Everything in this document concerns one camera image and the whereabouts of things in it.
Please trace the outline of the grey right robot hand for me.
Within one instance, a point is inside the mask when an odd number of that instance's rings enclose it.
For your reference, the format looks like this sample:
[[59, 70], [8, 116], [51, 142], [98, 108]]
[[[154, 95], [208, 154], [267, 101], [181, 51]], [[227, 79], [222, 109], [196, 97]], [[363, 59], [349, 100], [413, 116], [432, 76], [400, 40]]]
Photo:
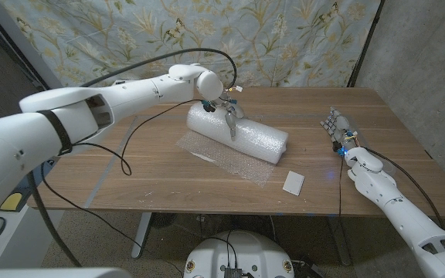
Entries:
[[321, 121], [320, 125], [331, 138], [333, 152], [340, 156], [344, 156], [347, 151], [359, 146], [358, 133], [350, 129], [348, 119], [334, 107], [331, 107], [330, 115], [326, 120]]

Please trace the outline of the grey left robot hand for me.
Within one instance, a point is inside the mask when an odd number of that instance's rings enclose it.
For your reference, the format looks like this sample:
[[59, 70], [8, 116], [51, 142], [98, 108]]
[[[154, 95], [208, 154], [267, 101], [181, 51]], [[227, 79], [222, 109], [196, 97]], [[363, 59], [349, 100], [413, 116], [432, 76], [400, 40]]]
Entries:
[[243, 108], [237, 104], [237, 100], [218, 99], [218, 106], [226, 110], [225, 119], [229, 127], [231, 141], [236, 139], [236, 120], [245, 116]]

